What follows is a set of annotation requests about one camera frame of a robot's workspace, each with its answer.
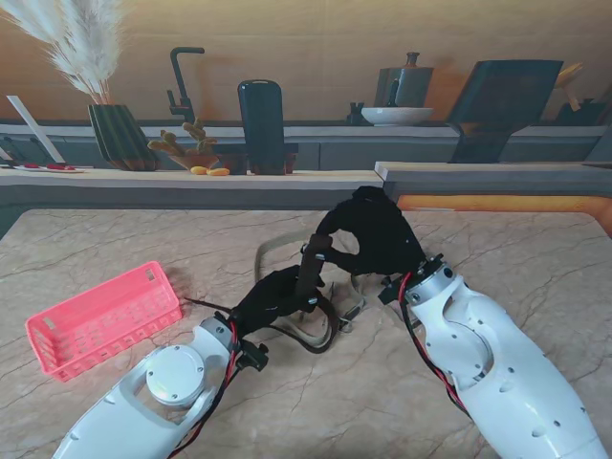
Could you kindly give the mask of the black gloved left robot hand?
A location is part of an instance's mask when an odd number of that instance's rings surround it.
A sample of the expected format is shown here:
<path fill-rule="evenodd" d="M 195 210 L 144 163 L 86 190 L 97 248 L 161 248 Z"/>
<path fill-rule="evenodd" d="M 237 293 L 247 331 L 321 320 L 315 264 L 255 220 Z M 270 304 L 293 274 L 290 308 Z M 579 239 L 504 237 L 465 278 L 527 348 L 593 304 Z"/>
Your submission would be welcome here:
<path fill-rule="evenodd" d="M 296 311 L 314 311 L 317 302 L 311 303 L 310 300 L 317 296 L 318 288 L 325 284 L 319 276 L 311 292 L 299 295 L 296 292 L 298 273 L 298 265 L 273 271 L 258 281 L 231 310 L 229 321 L 235 324 L 239 338 L 271 325 L 279 317 L 289 316 Z"/>

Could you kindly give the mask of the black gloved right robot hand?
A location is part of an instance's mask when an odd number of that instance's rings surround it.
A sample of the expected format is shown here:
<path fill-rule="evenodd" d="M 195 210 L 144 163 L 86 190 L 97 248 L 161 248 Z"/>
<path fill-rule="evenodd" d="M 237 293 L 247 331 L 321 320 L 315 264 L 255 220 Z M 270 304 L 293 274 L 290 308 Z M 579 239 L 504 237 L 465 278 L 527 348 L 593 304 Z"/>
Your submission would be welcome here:
<path fill-rule="evenodd" d="M 379 187 L 361 186 L 337 204 L 317 226 L 316 234 L 339 230 L 359 243 L 356 254 L 333 248 L 323 253 L 327 262 L 353 274 L 406 274 L 418 270 L 426 255 L 402 212 Z"/>

